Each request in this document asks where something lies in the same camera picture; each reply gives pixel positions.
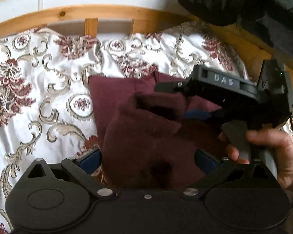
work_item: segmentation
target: wooden headboard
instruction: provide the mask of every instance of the wooden headboard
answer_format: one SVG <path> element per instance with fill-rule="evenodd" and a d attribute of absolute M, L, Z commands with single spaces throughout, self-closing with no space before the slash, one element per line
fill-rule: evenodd
<path fill-rule="evenodd" d="M 76 5 L 37 11 L 2 22 L 0 23 L 0 38 L 37 26 L 46 27 L 50 23 L 77 19 L 85 19 L 86 35 L 96 36 L 98 18 L 130 19 L 132 20 L 132 34 L 137 32 L 144 34 L 156 32 L 160 22 L 178 25 L 189 20 L 199 20 L 199 18 L 194 16 L 185 17 L 169 12 L 134 6 L 106 4 Z M 211 28 L 219 39 L 236 49 L 244 61 L 249 74 L 258 78 L 263 60 L 271 58 L 273 49 L 255 36 L 242 29 L 237 29 L 236 26 L 211 26 Z M 291 68 L 287 67 L 287 70 L 290 72 L 293 86 L 293 69 Z"/>

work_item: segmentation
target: folded clothing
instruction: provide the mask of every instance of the folded clothing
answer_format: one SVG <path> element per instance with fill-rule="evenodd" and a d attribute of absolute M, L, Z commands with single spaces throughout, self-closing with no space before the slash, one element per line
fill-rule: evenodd
<path fill-rule="evenodd" d="M 143 79 L 89 78 L 102 169 L 114 188 L 183 189 L 204 176 L 197 148 L 217 156 L 226 144 L 201 121 L 182 121 L 187 110 L 220 107 L 200 97 L 154 93 L 158 82 L 180 80 L 158 72 Z"/>

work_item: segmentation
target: white satin fabric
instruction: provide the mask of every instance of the white satin fabric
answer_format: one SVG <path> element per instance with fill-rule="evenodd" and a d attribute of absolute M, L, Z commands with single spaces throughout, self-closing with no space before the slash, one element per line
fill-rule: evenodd
<path fill-rule="evenodd" d="M 199 63 L 248 79 L 234 50 L 196 22 L 103 43 L 47 28 L 0 39 L 0 233 L 12 230 L 5 200 L 34 159 L 60 163 L 98 147 L 89 75 L 186 78 Z"/>

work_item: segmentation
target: screw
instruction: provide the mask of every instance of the screw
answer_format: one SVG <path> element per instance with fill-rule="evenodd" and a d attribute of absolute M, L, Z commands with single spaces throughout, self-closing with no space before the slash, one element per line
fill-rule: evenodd
<path fill-rule="evenodd" d="M 183 193 L 187 196 L 196 196 L 199 191 L 195 188 L 186 188 L 185 190 L 183 190 Z"/>
<path fill-rule="evenodd" d="M 101 188 L 98 190 L 98 195 L 100 196 L 110 196 L 113 193 L 113 190 L 109 188 Z"/>

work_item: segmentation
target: circular disc cover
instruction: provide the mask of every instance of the circular disc cover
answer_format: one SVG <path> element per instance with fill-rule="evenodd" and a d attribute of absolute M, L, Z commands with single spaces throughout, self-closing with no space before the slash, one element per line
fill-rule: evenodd
<path fill-rule="evenodd" d="M 30 230 L 59 229 L 85 213 L 89 205 L 85 189 L 66 181 L 49 185 L 50 189 L 40 186 L 11 192 L 6 208 L 14 225 Z"/>
<path fill-rule="evenodd" d="M 288 216 L 290 202 L 282 189 L 257 188 L 241 181 L 223 183 L 212 188 L 205 206 L 218 221 L 238 230 L 261 231 L 281 224 Z"/>

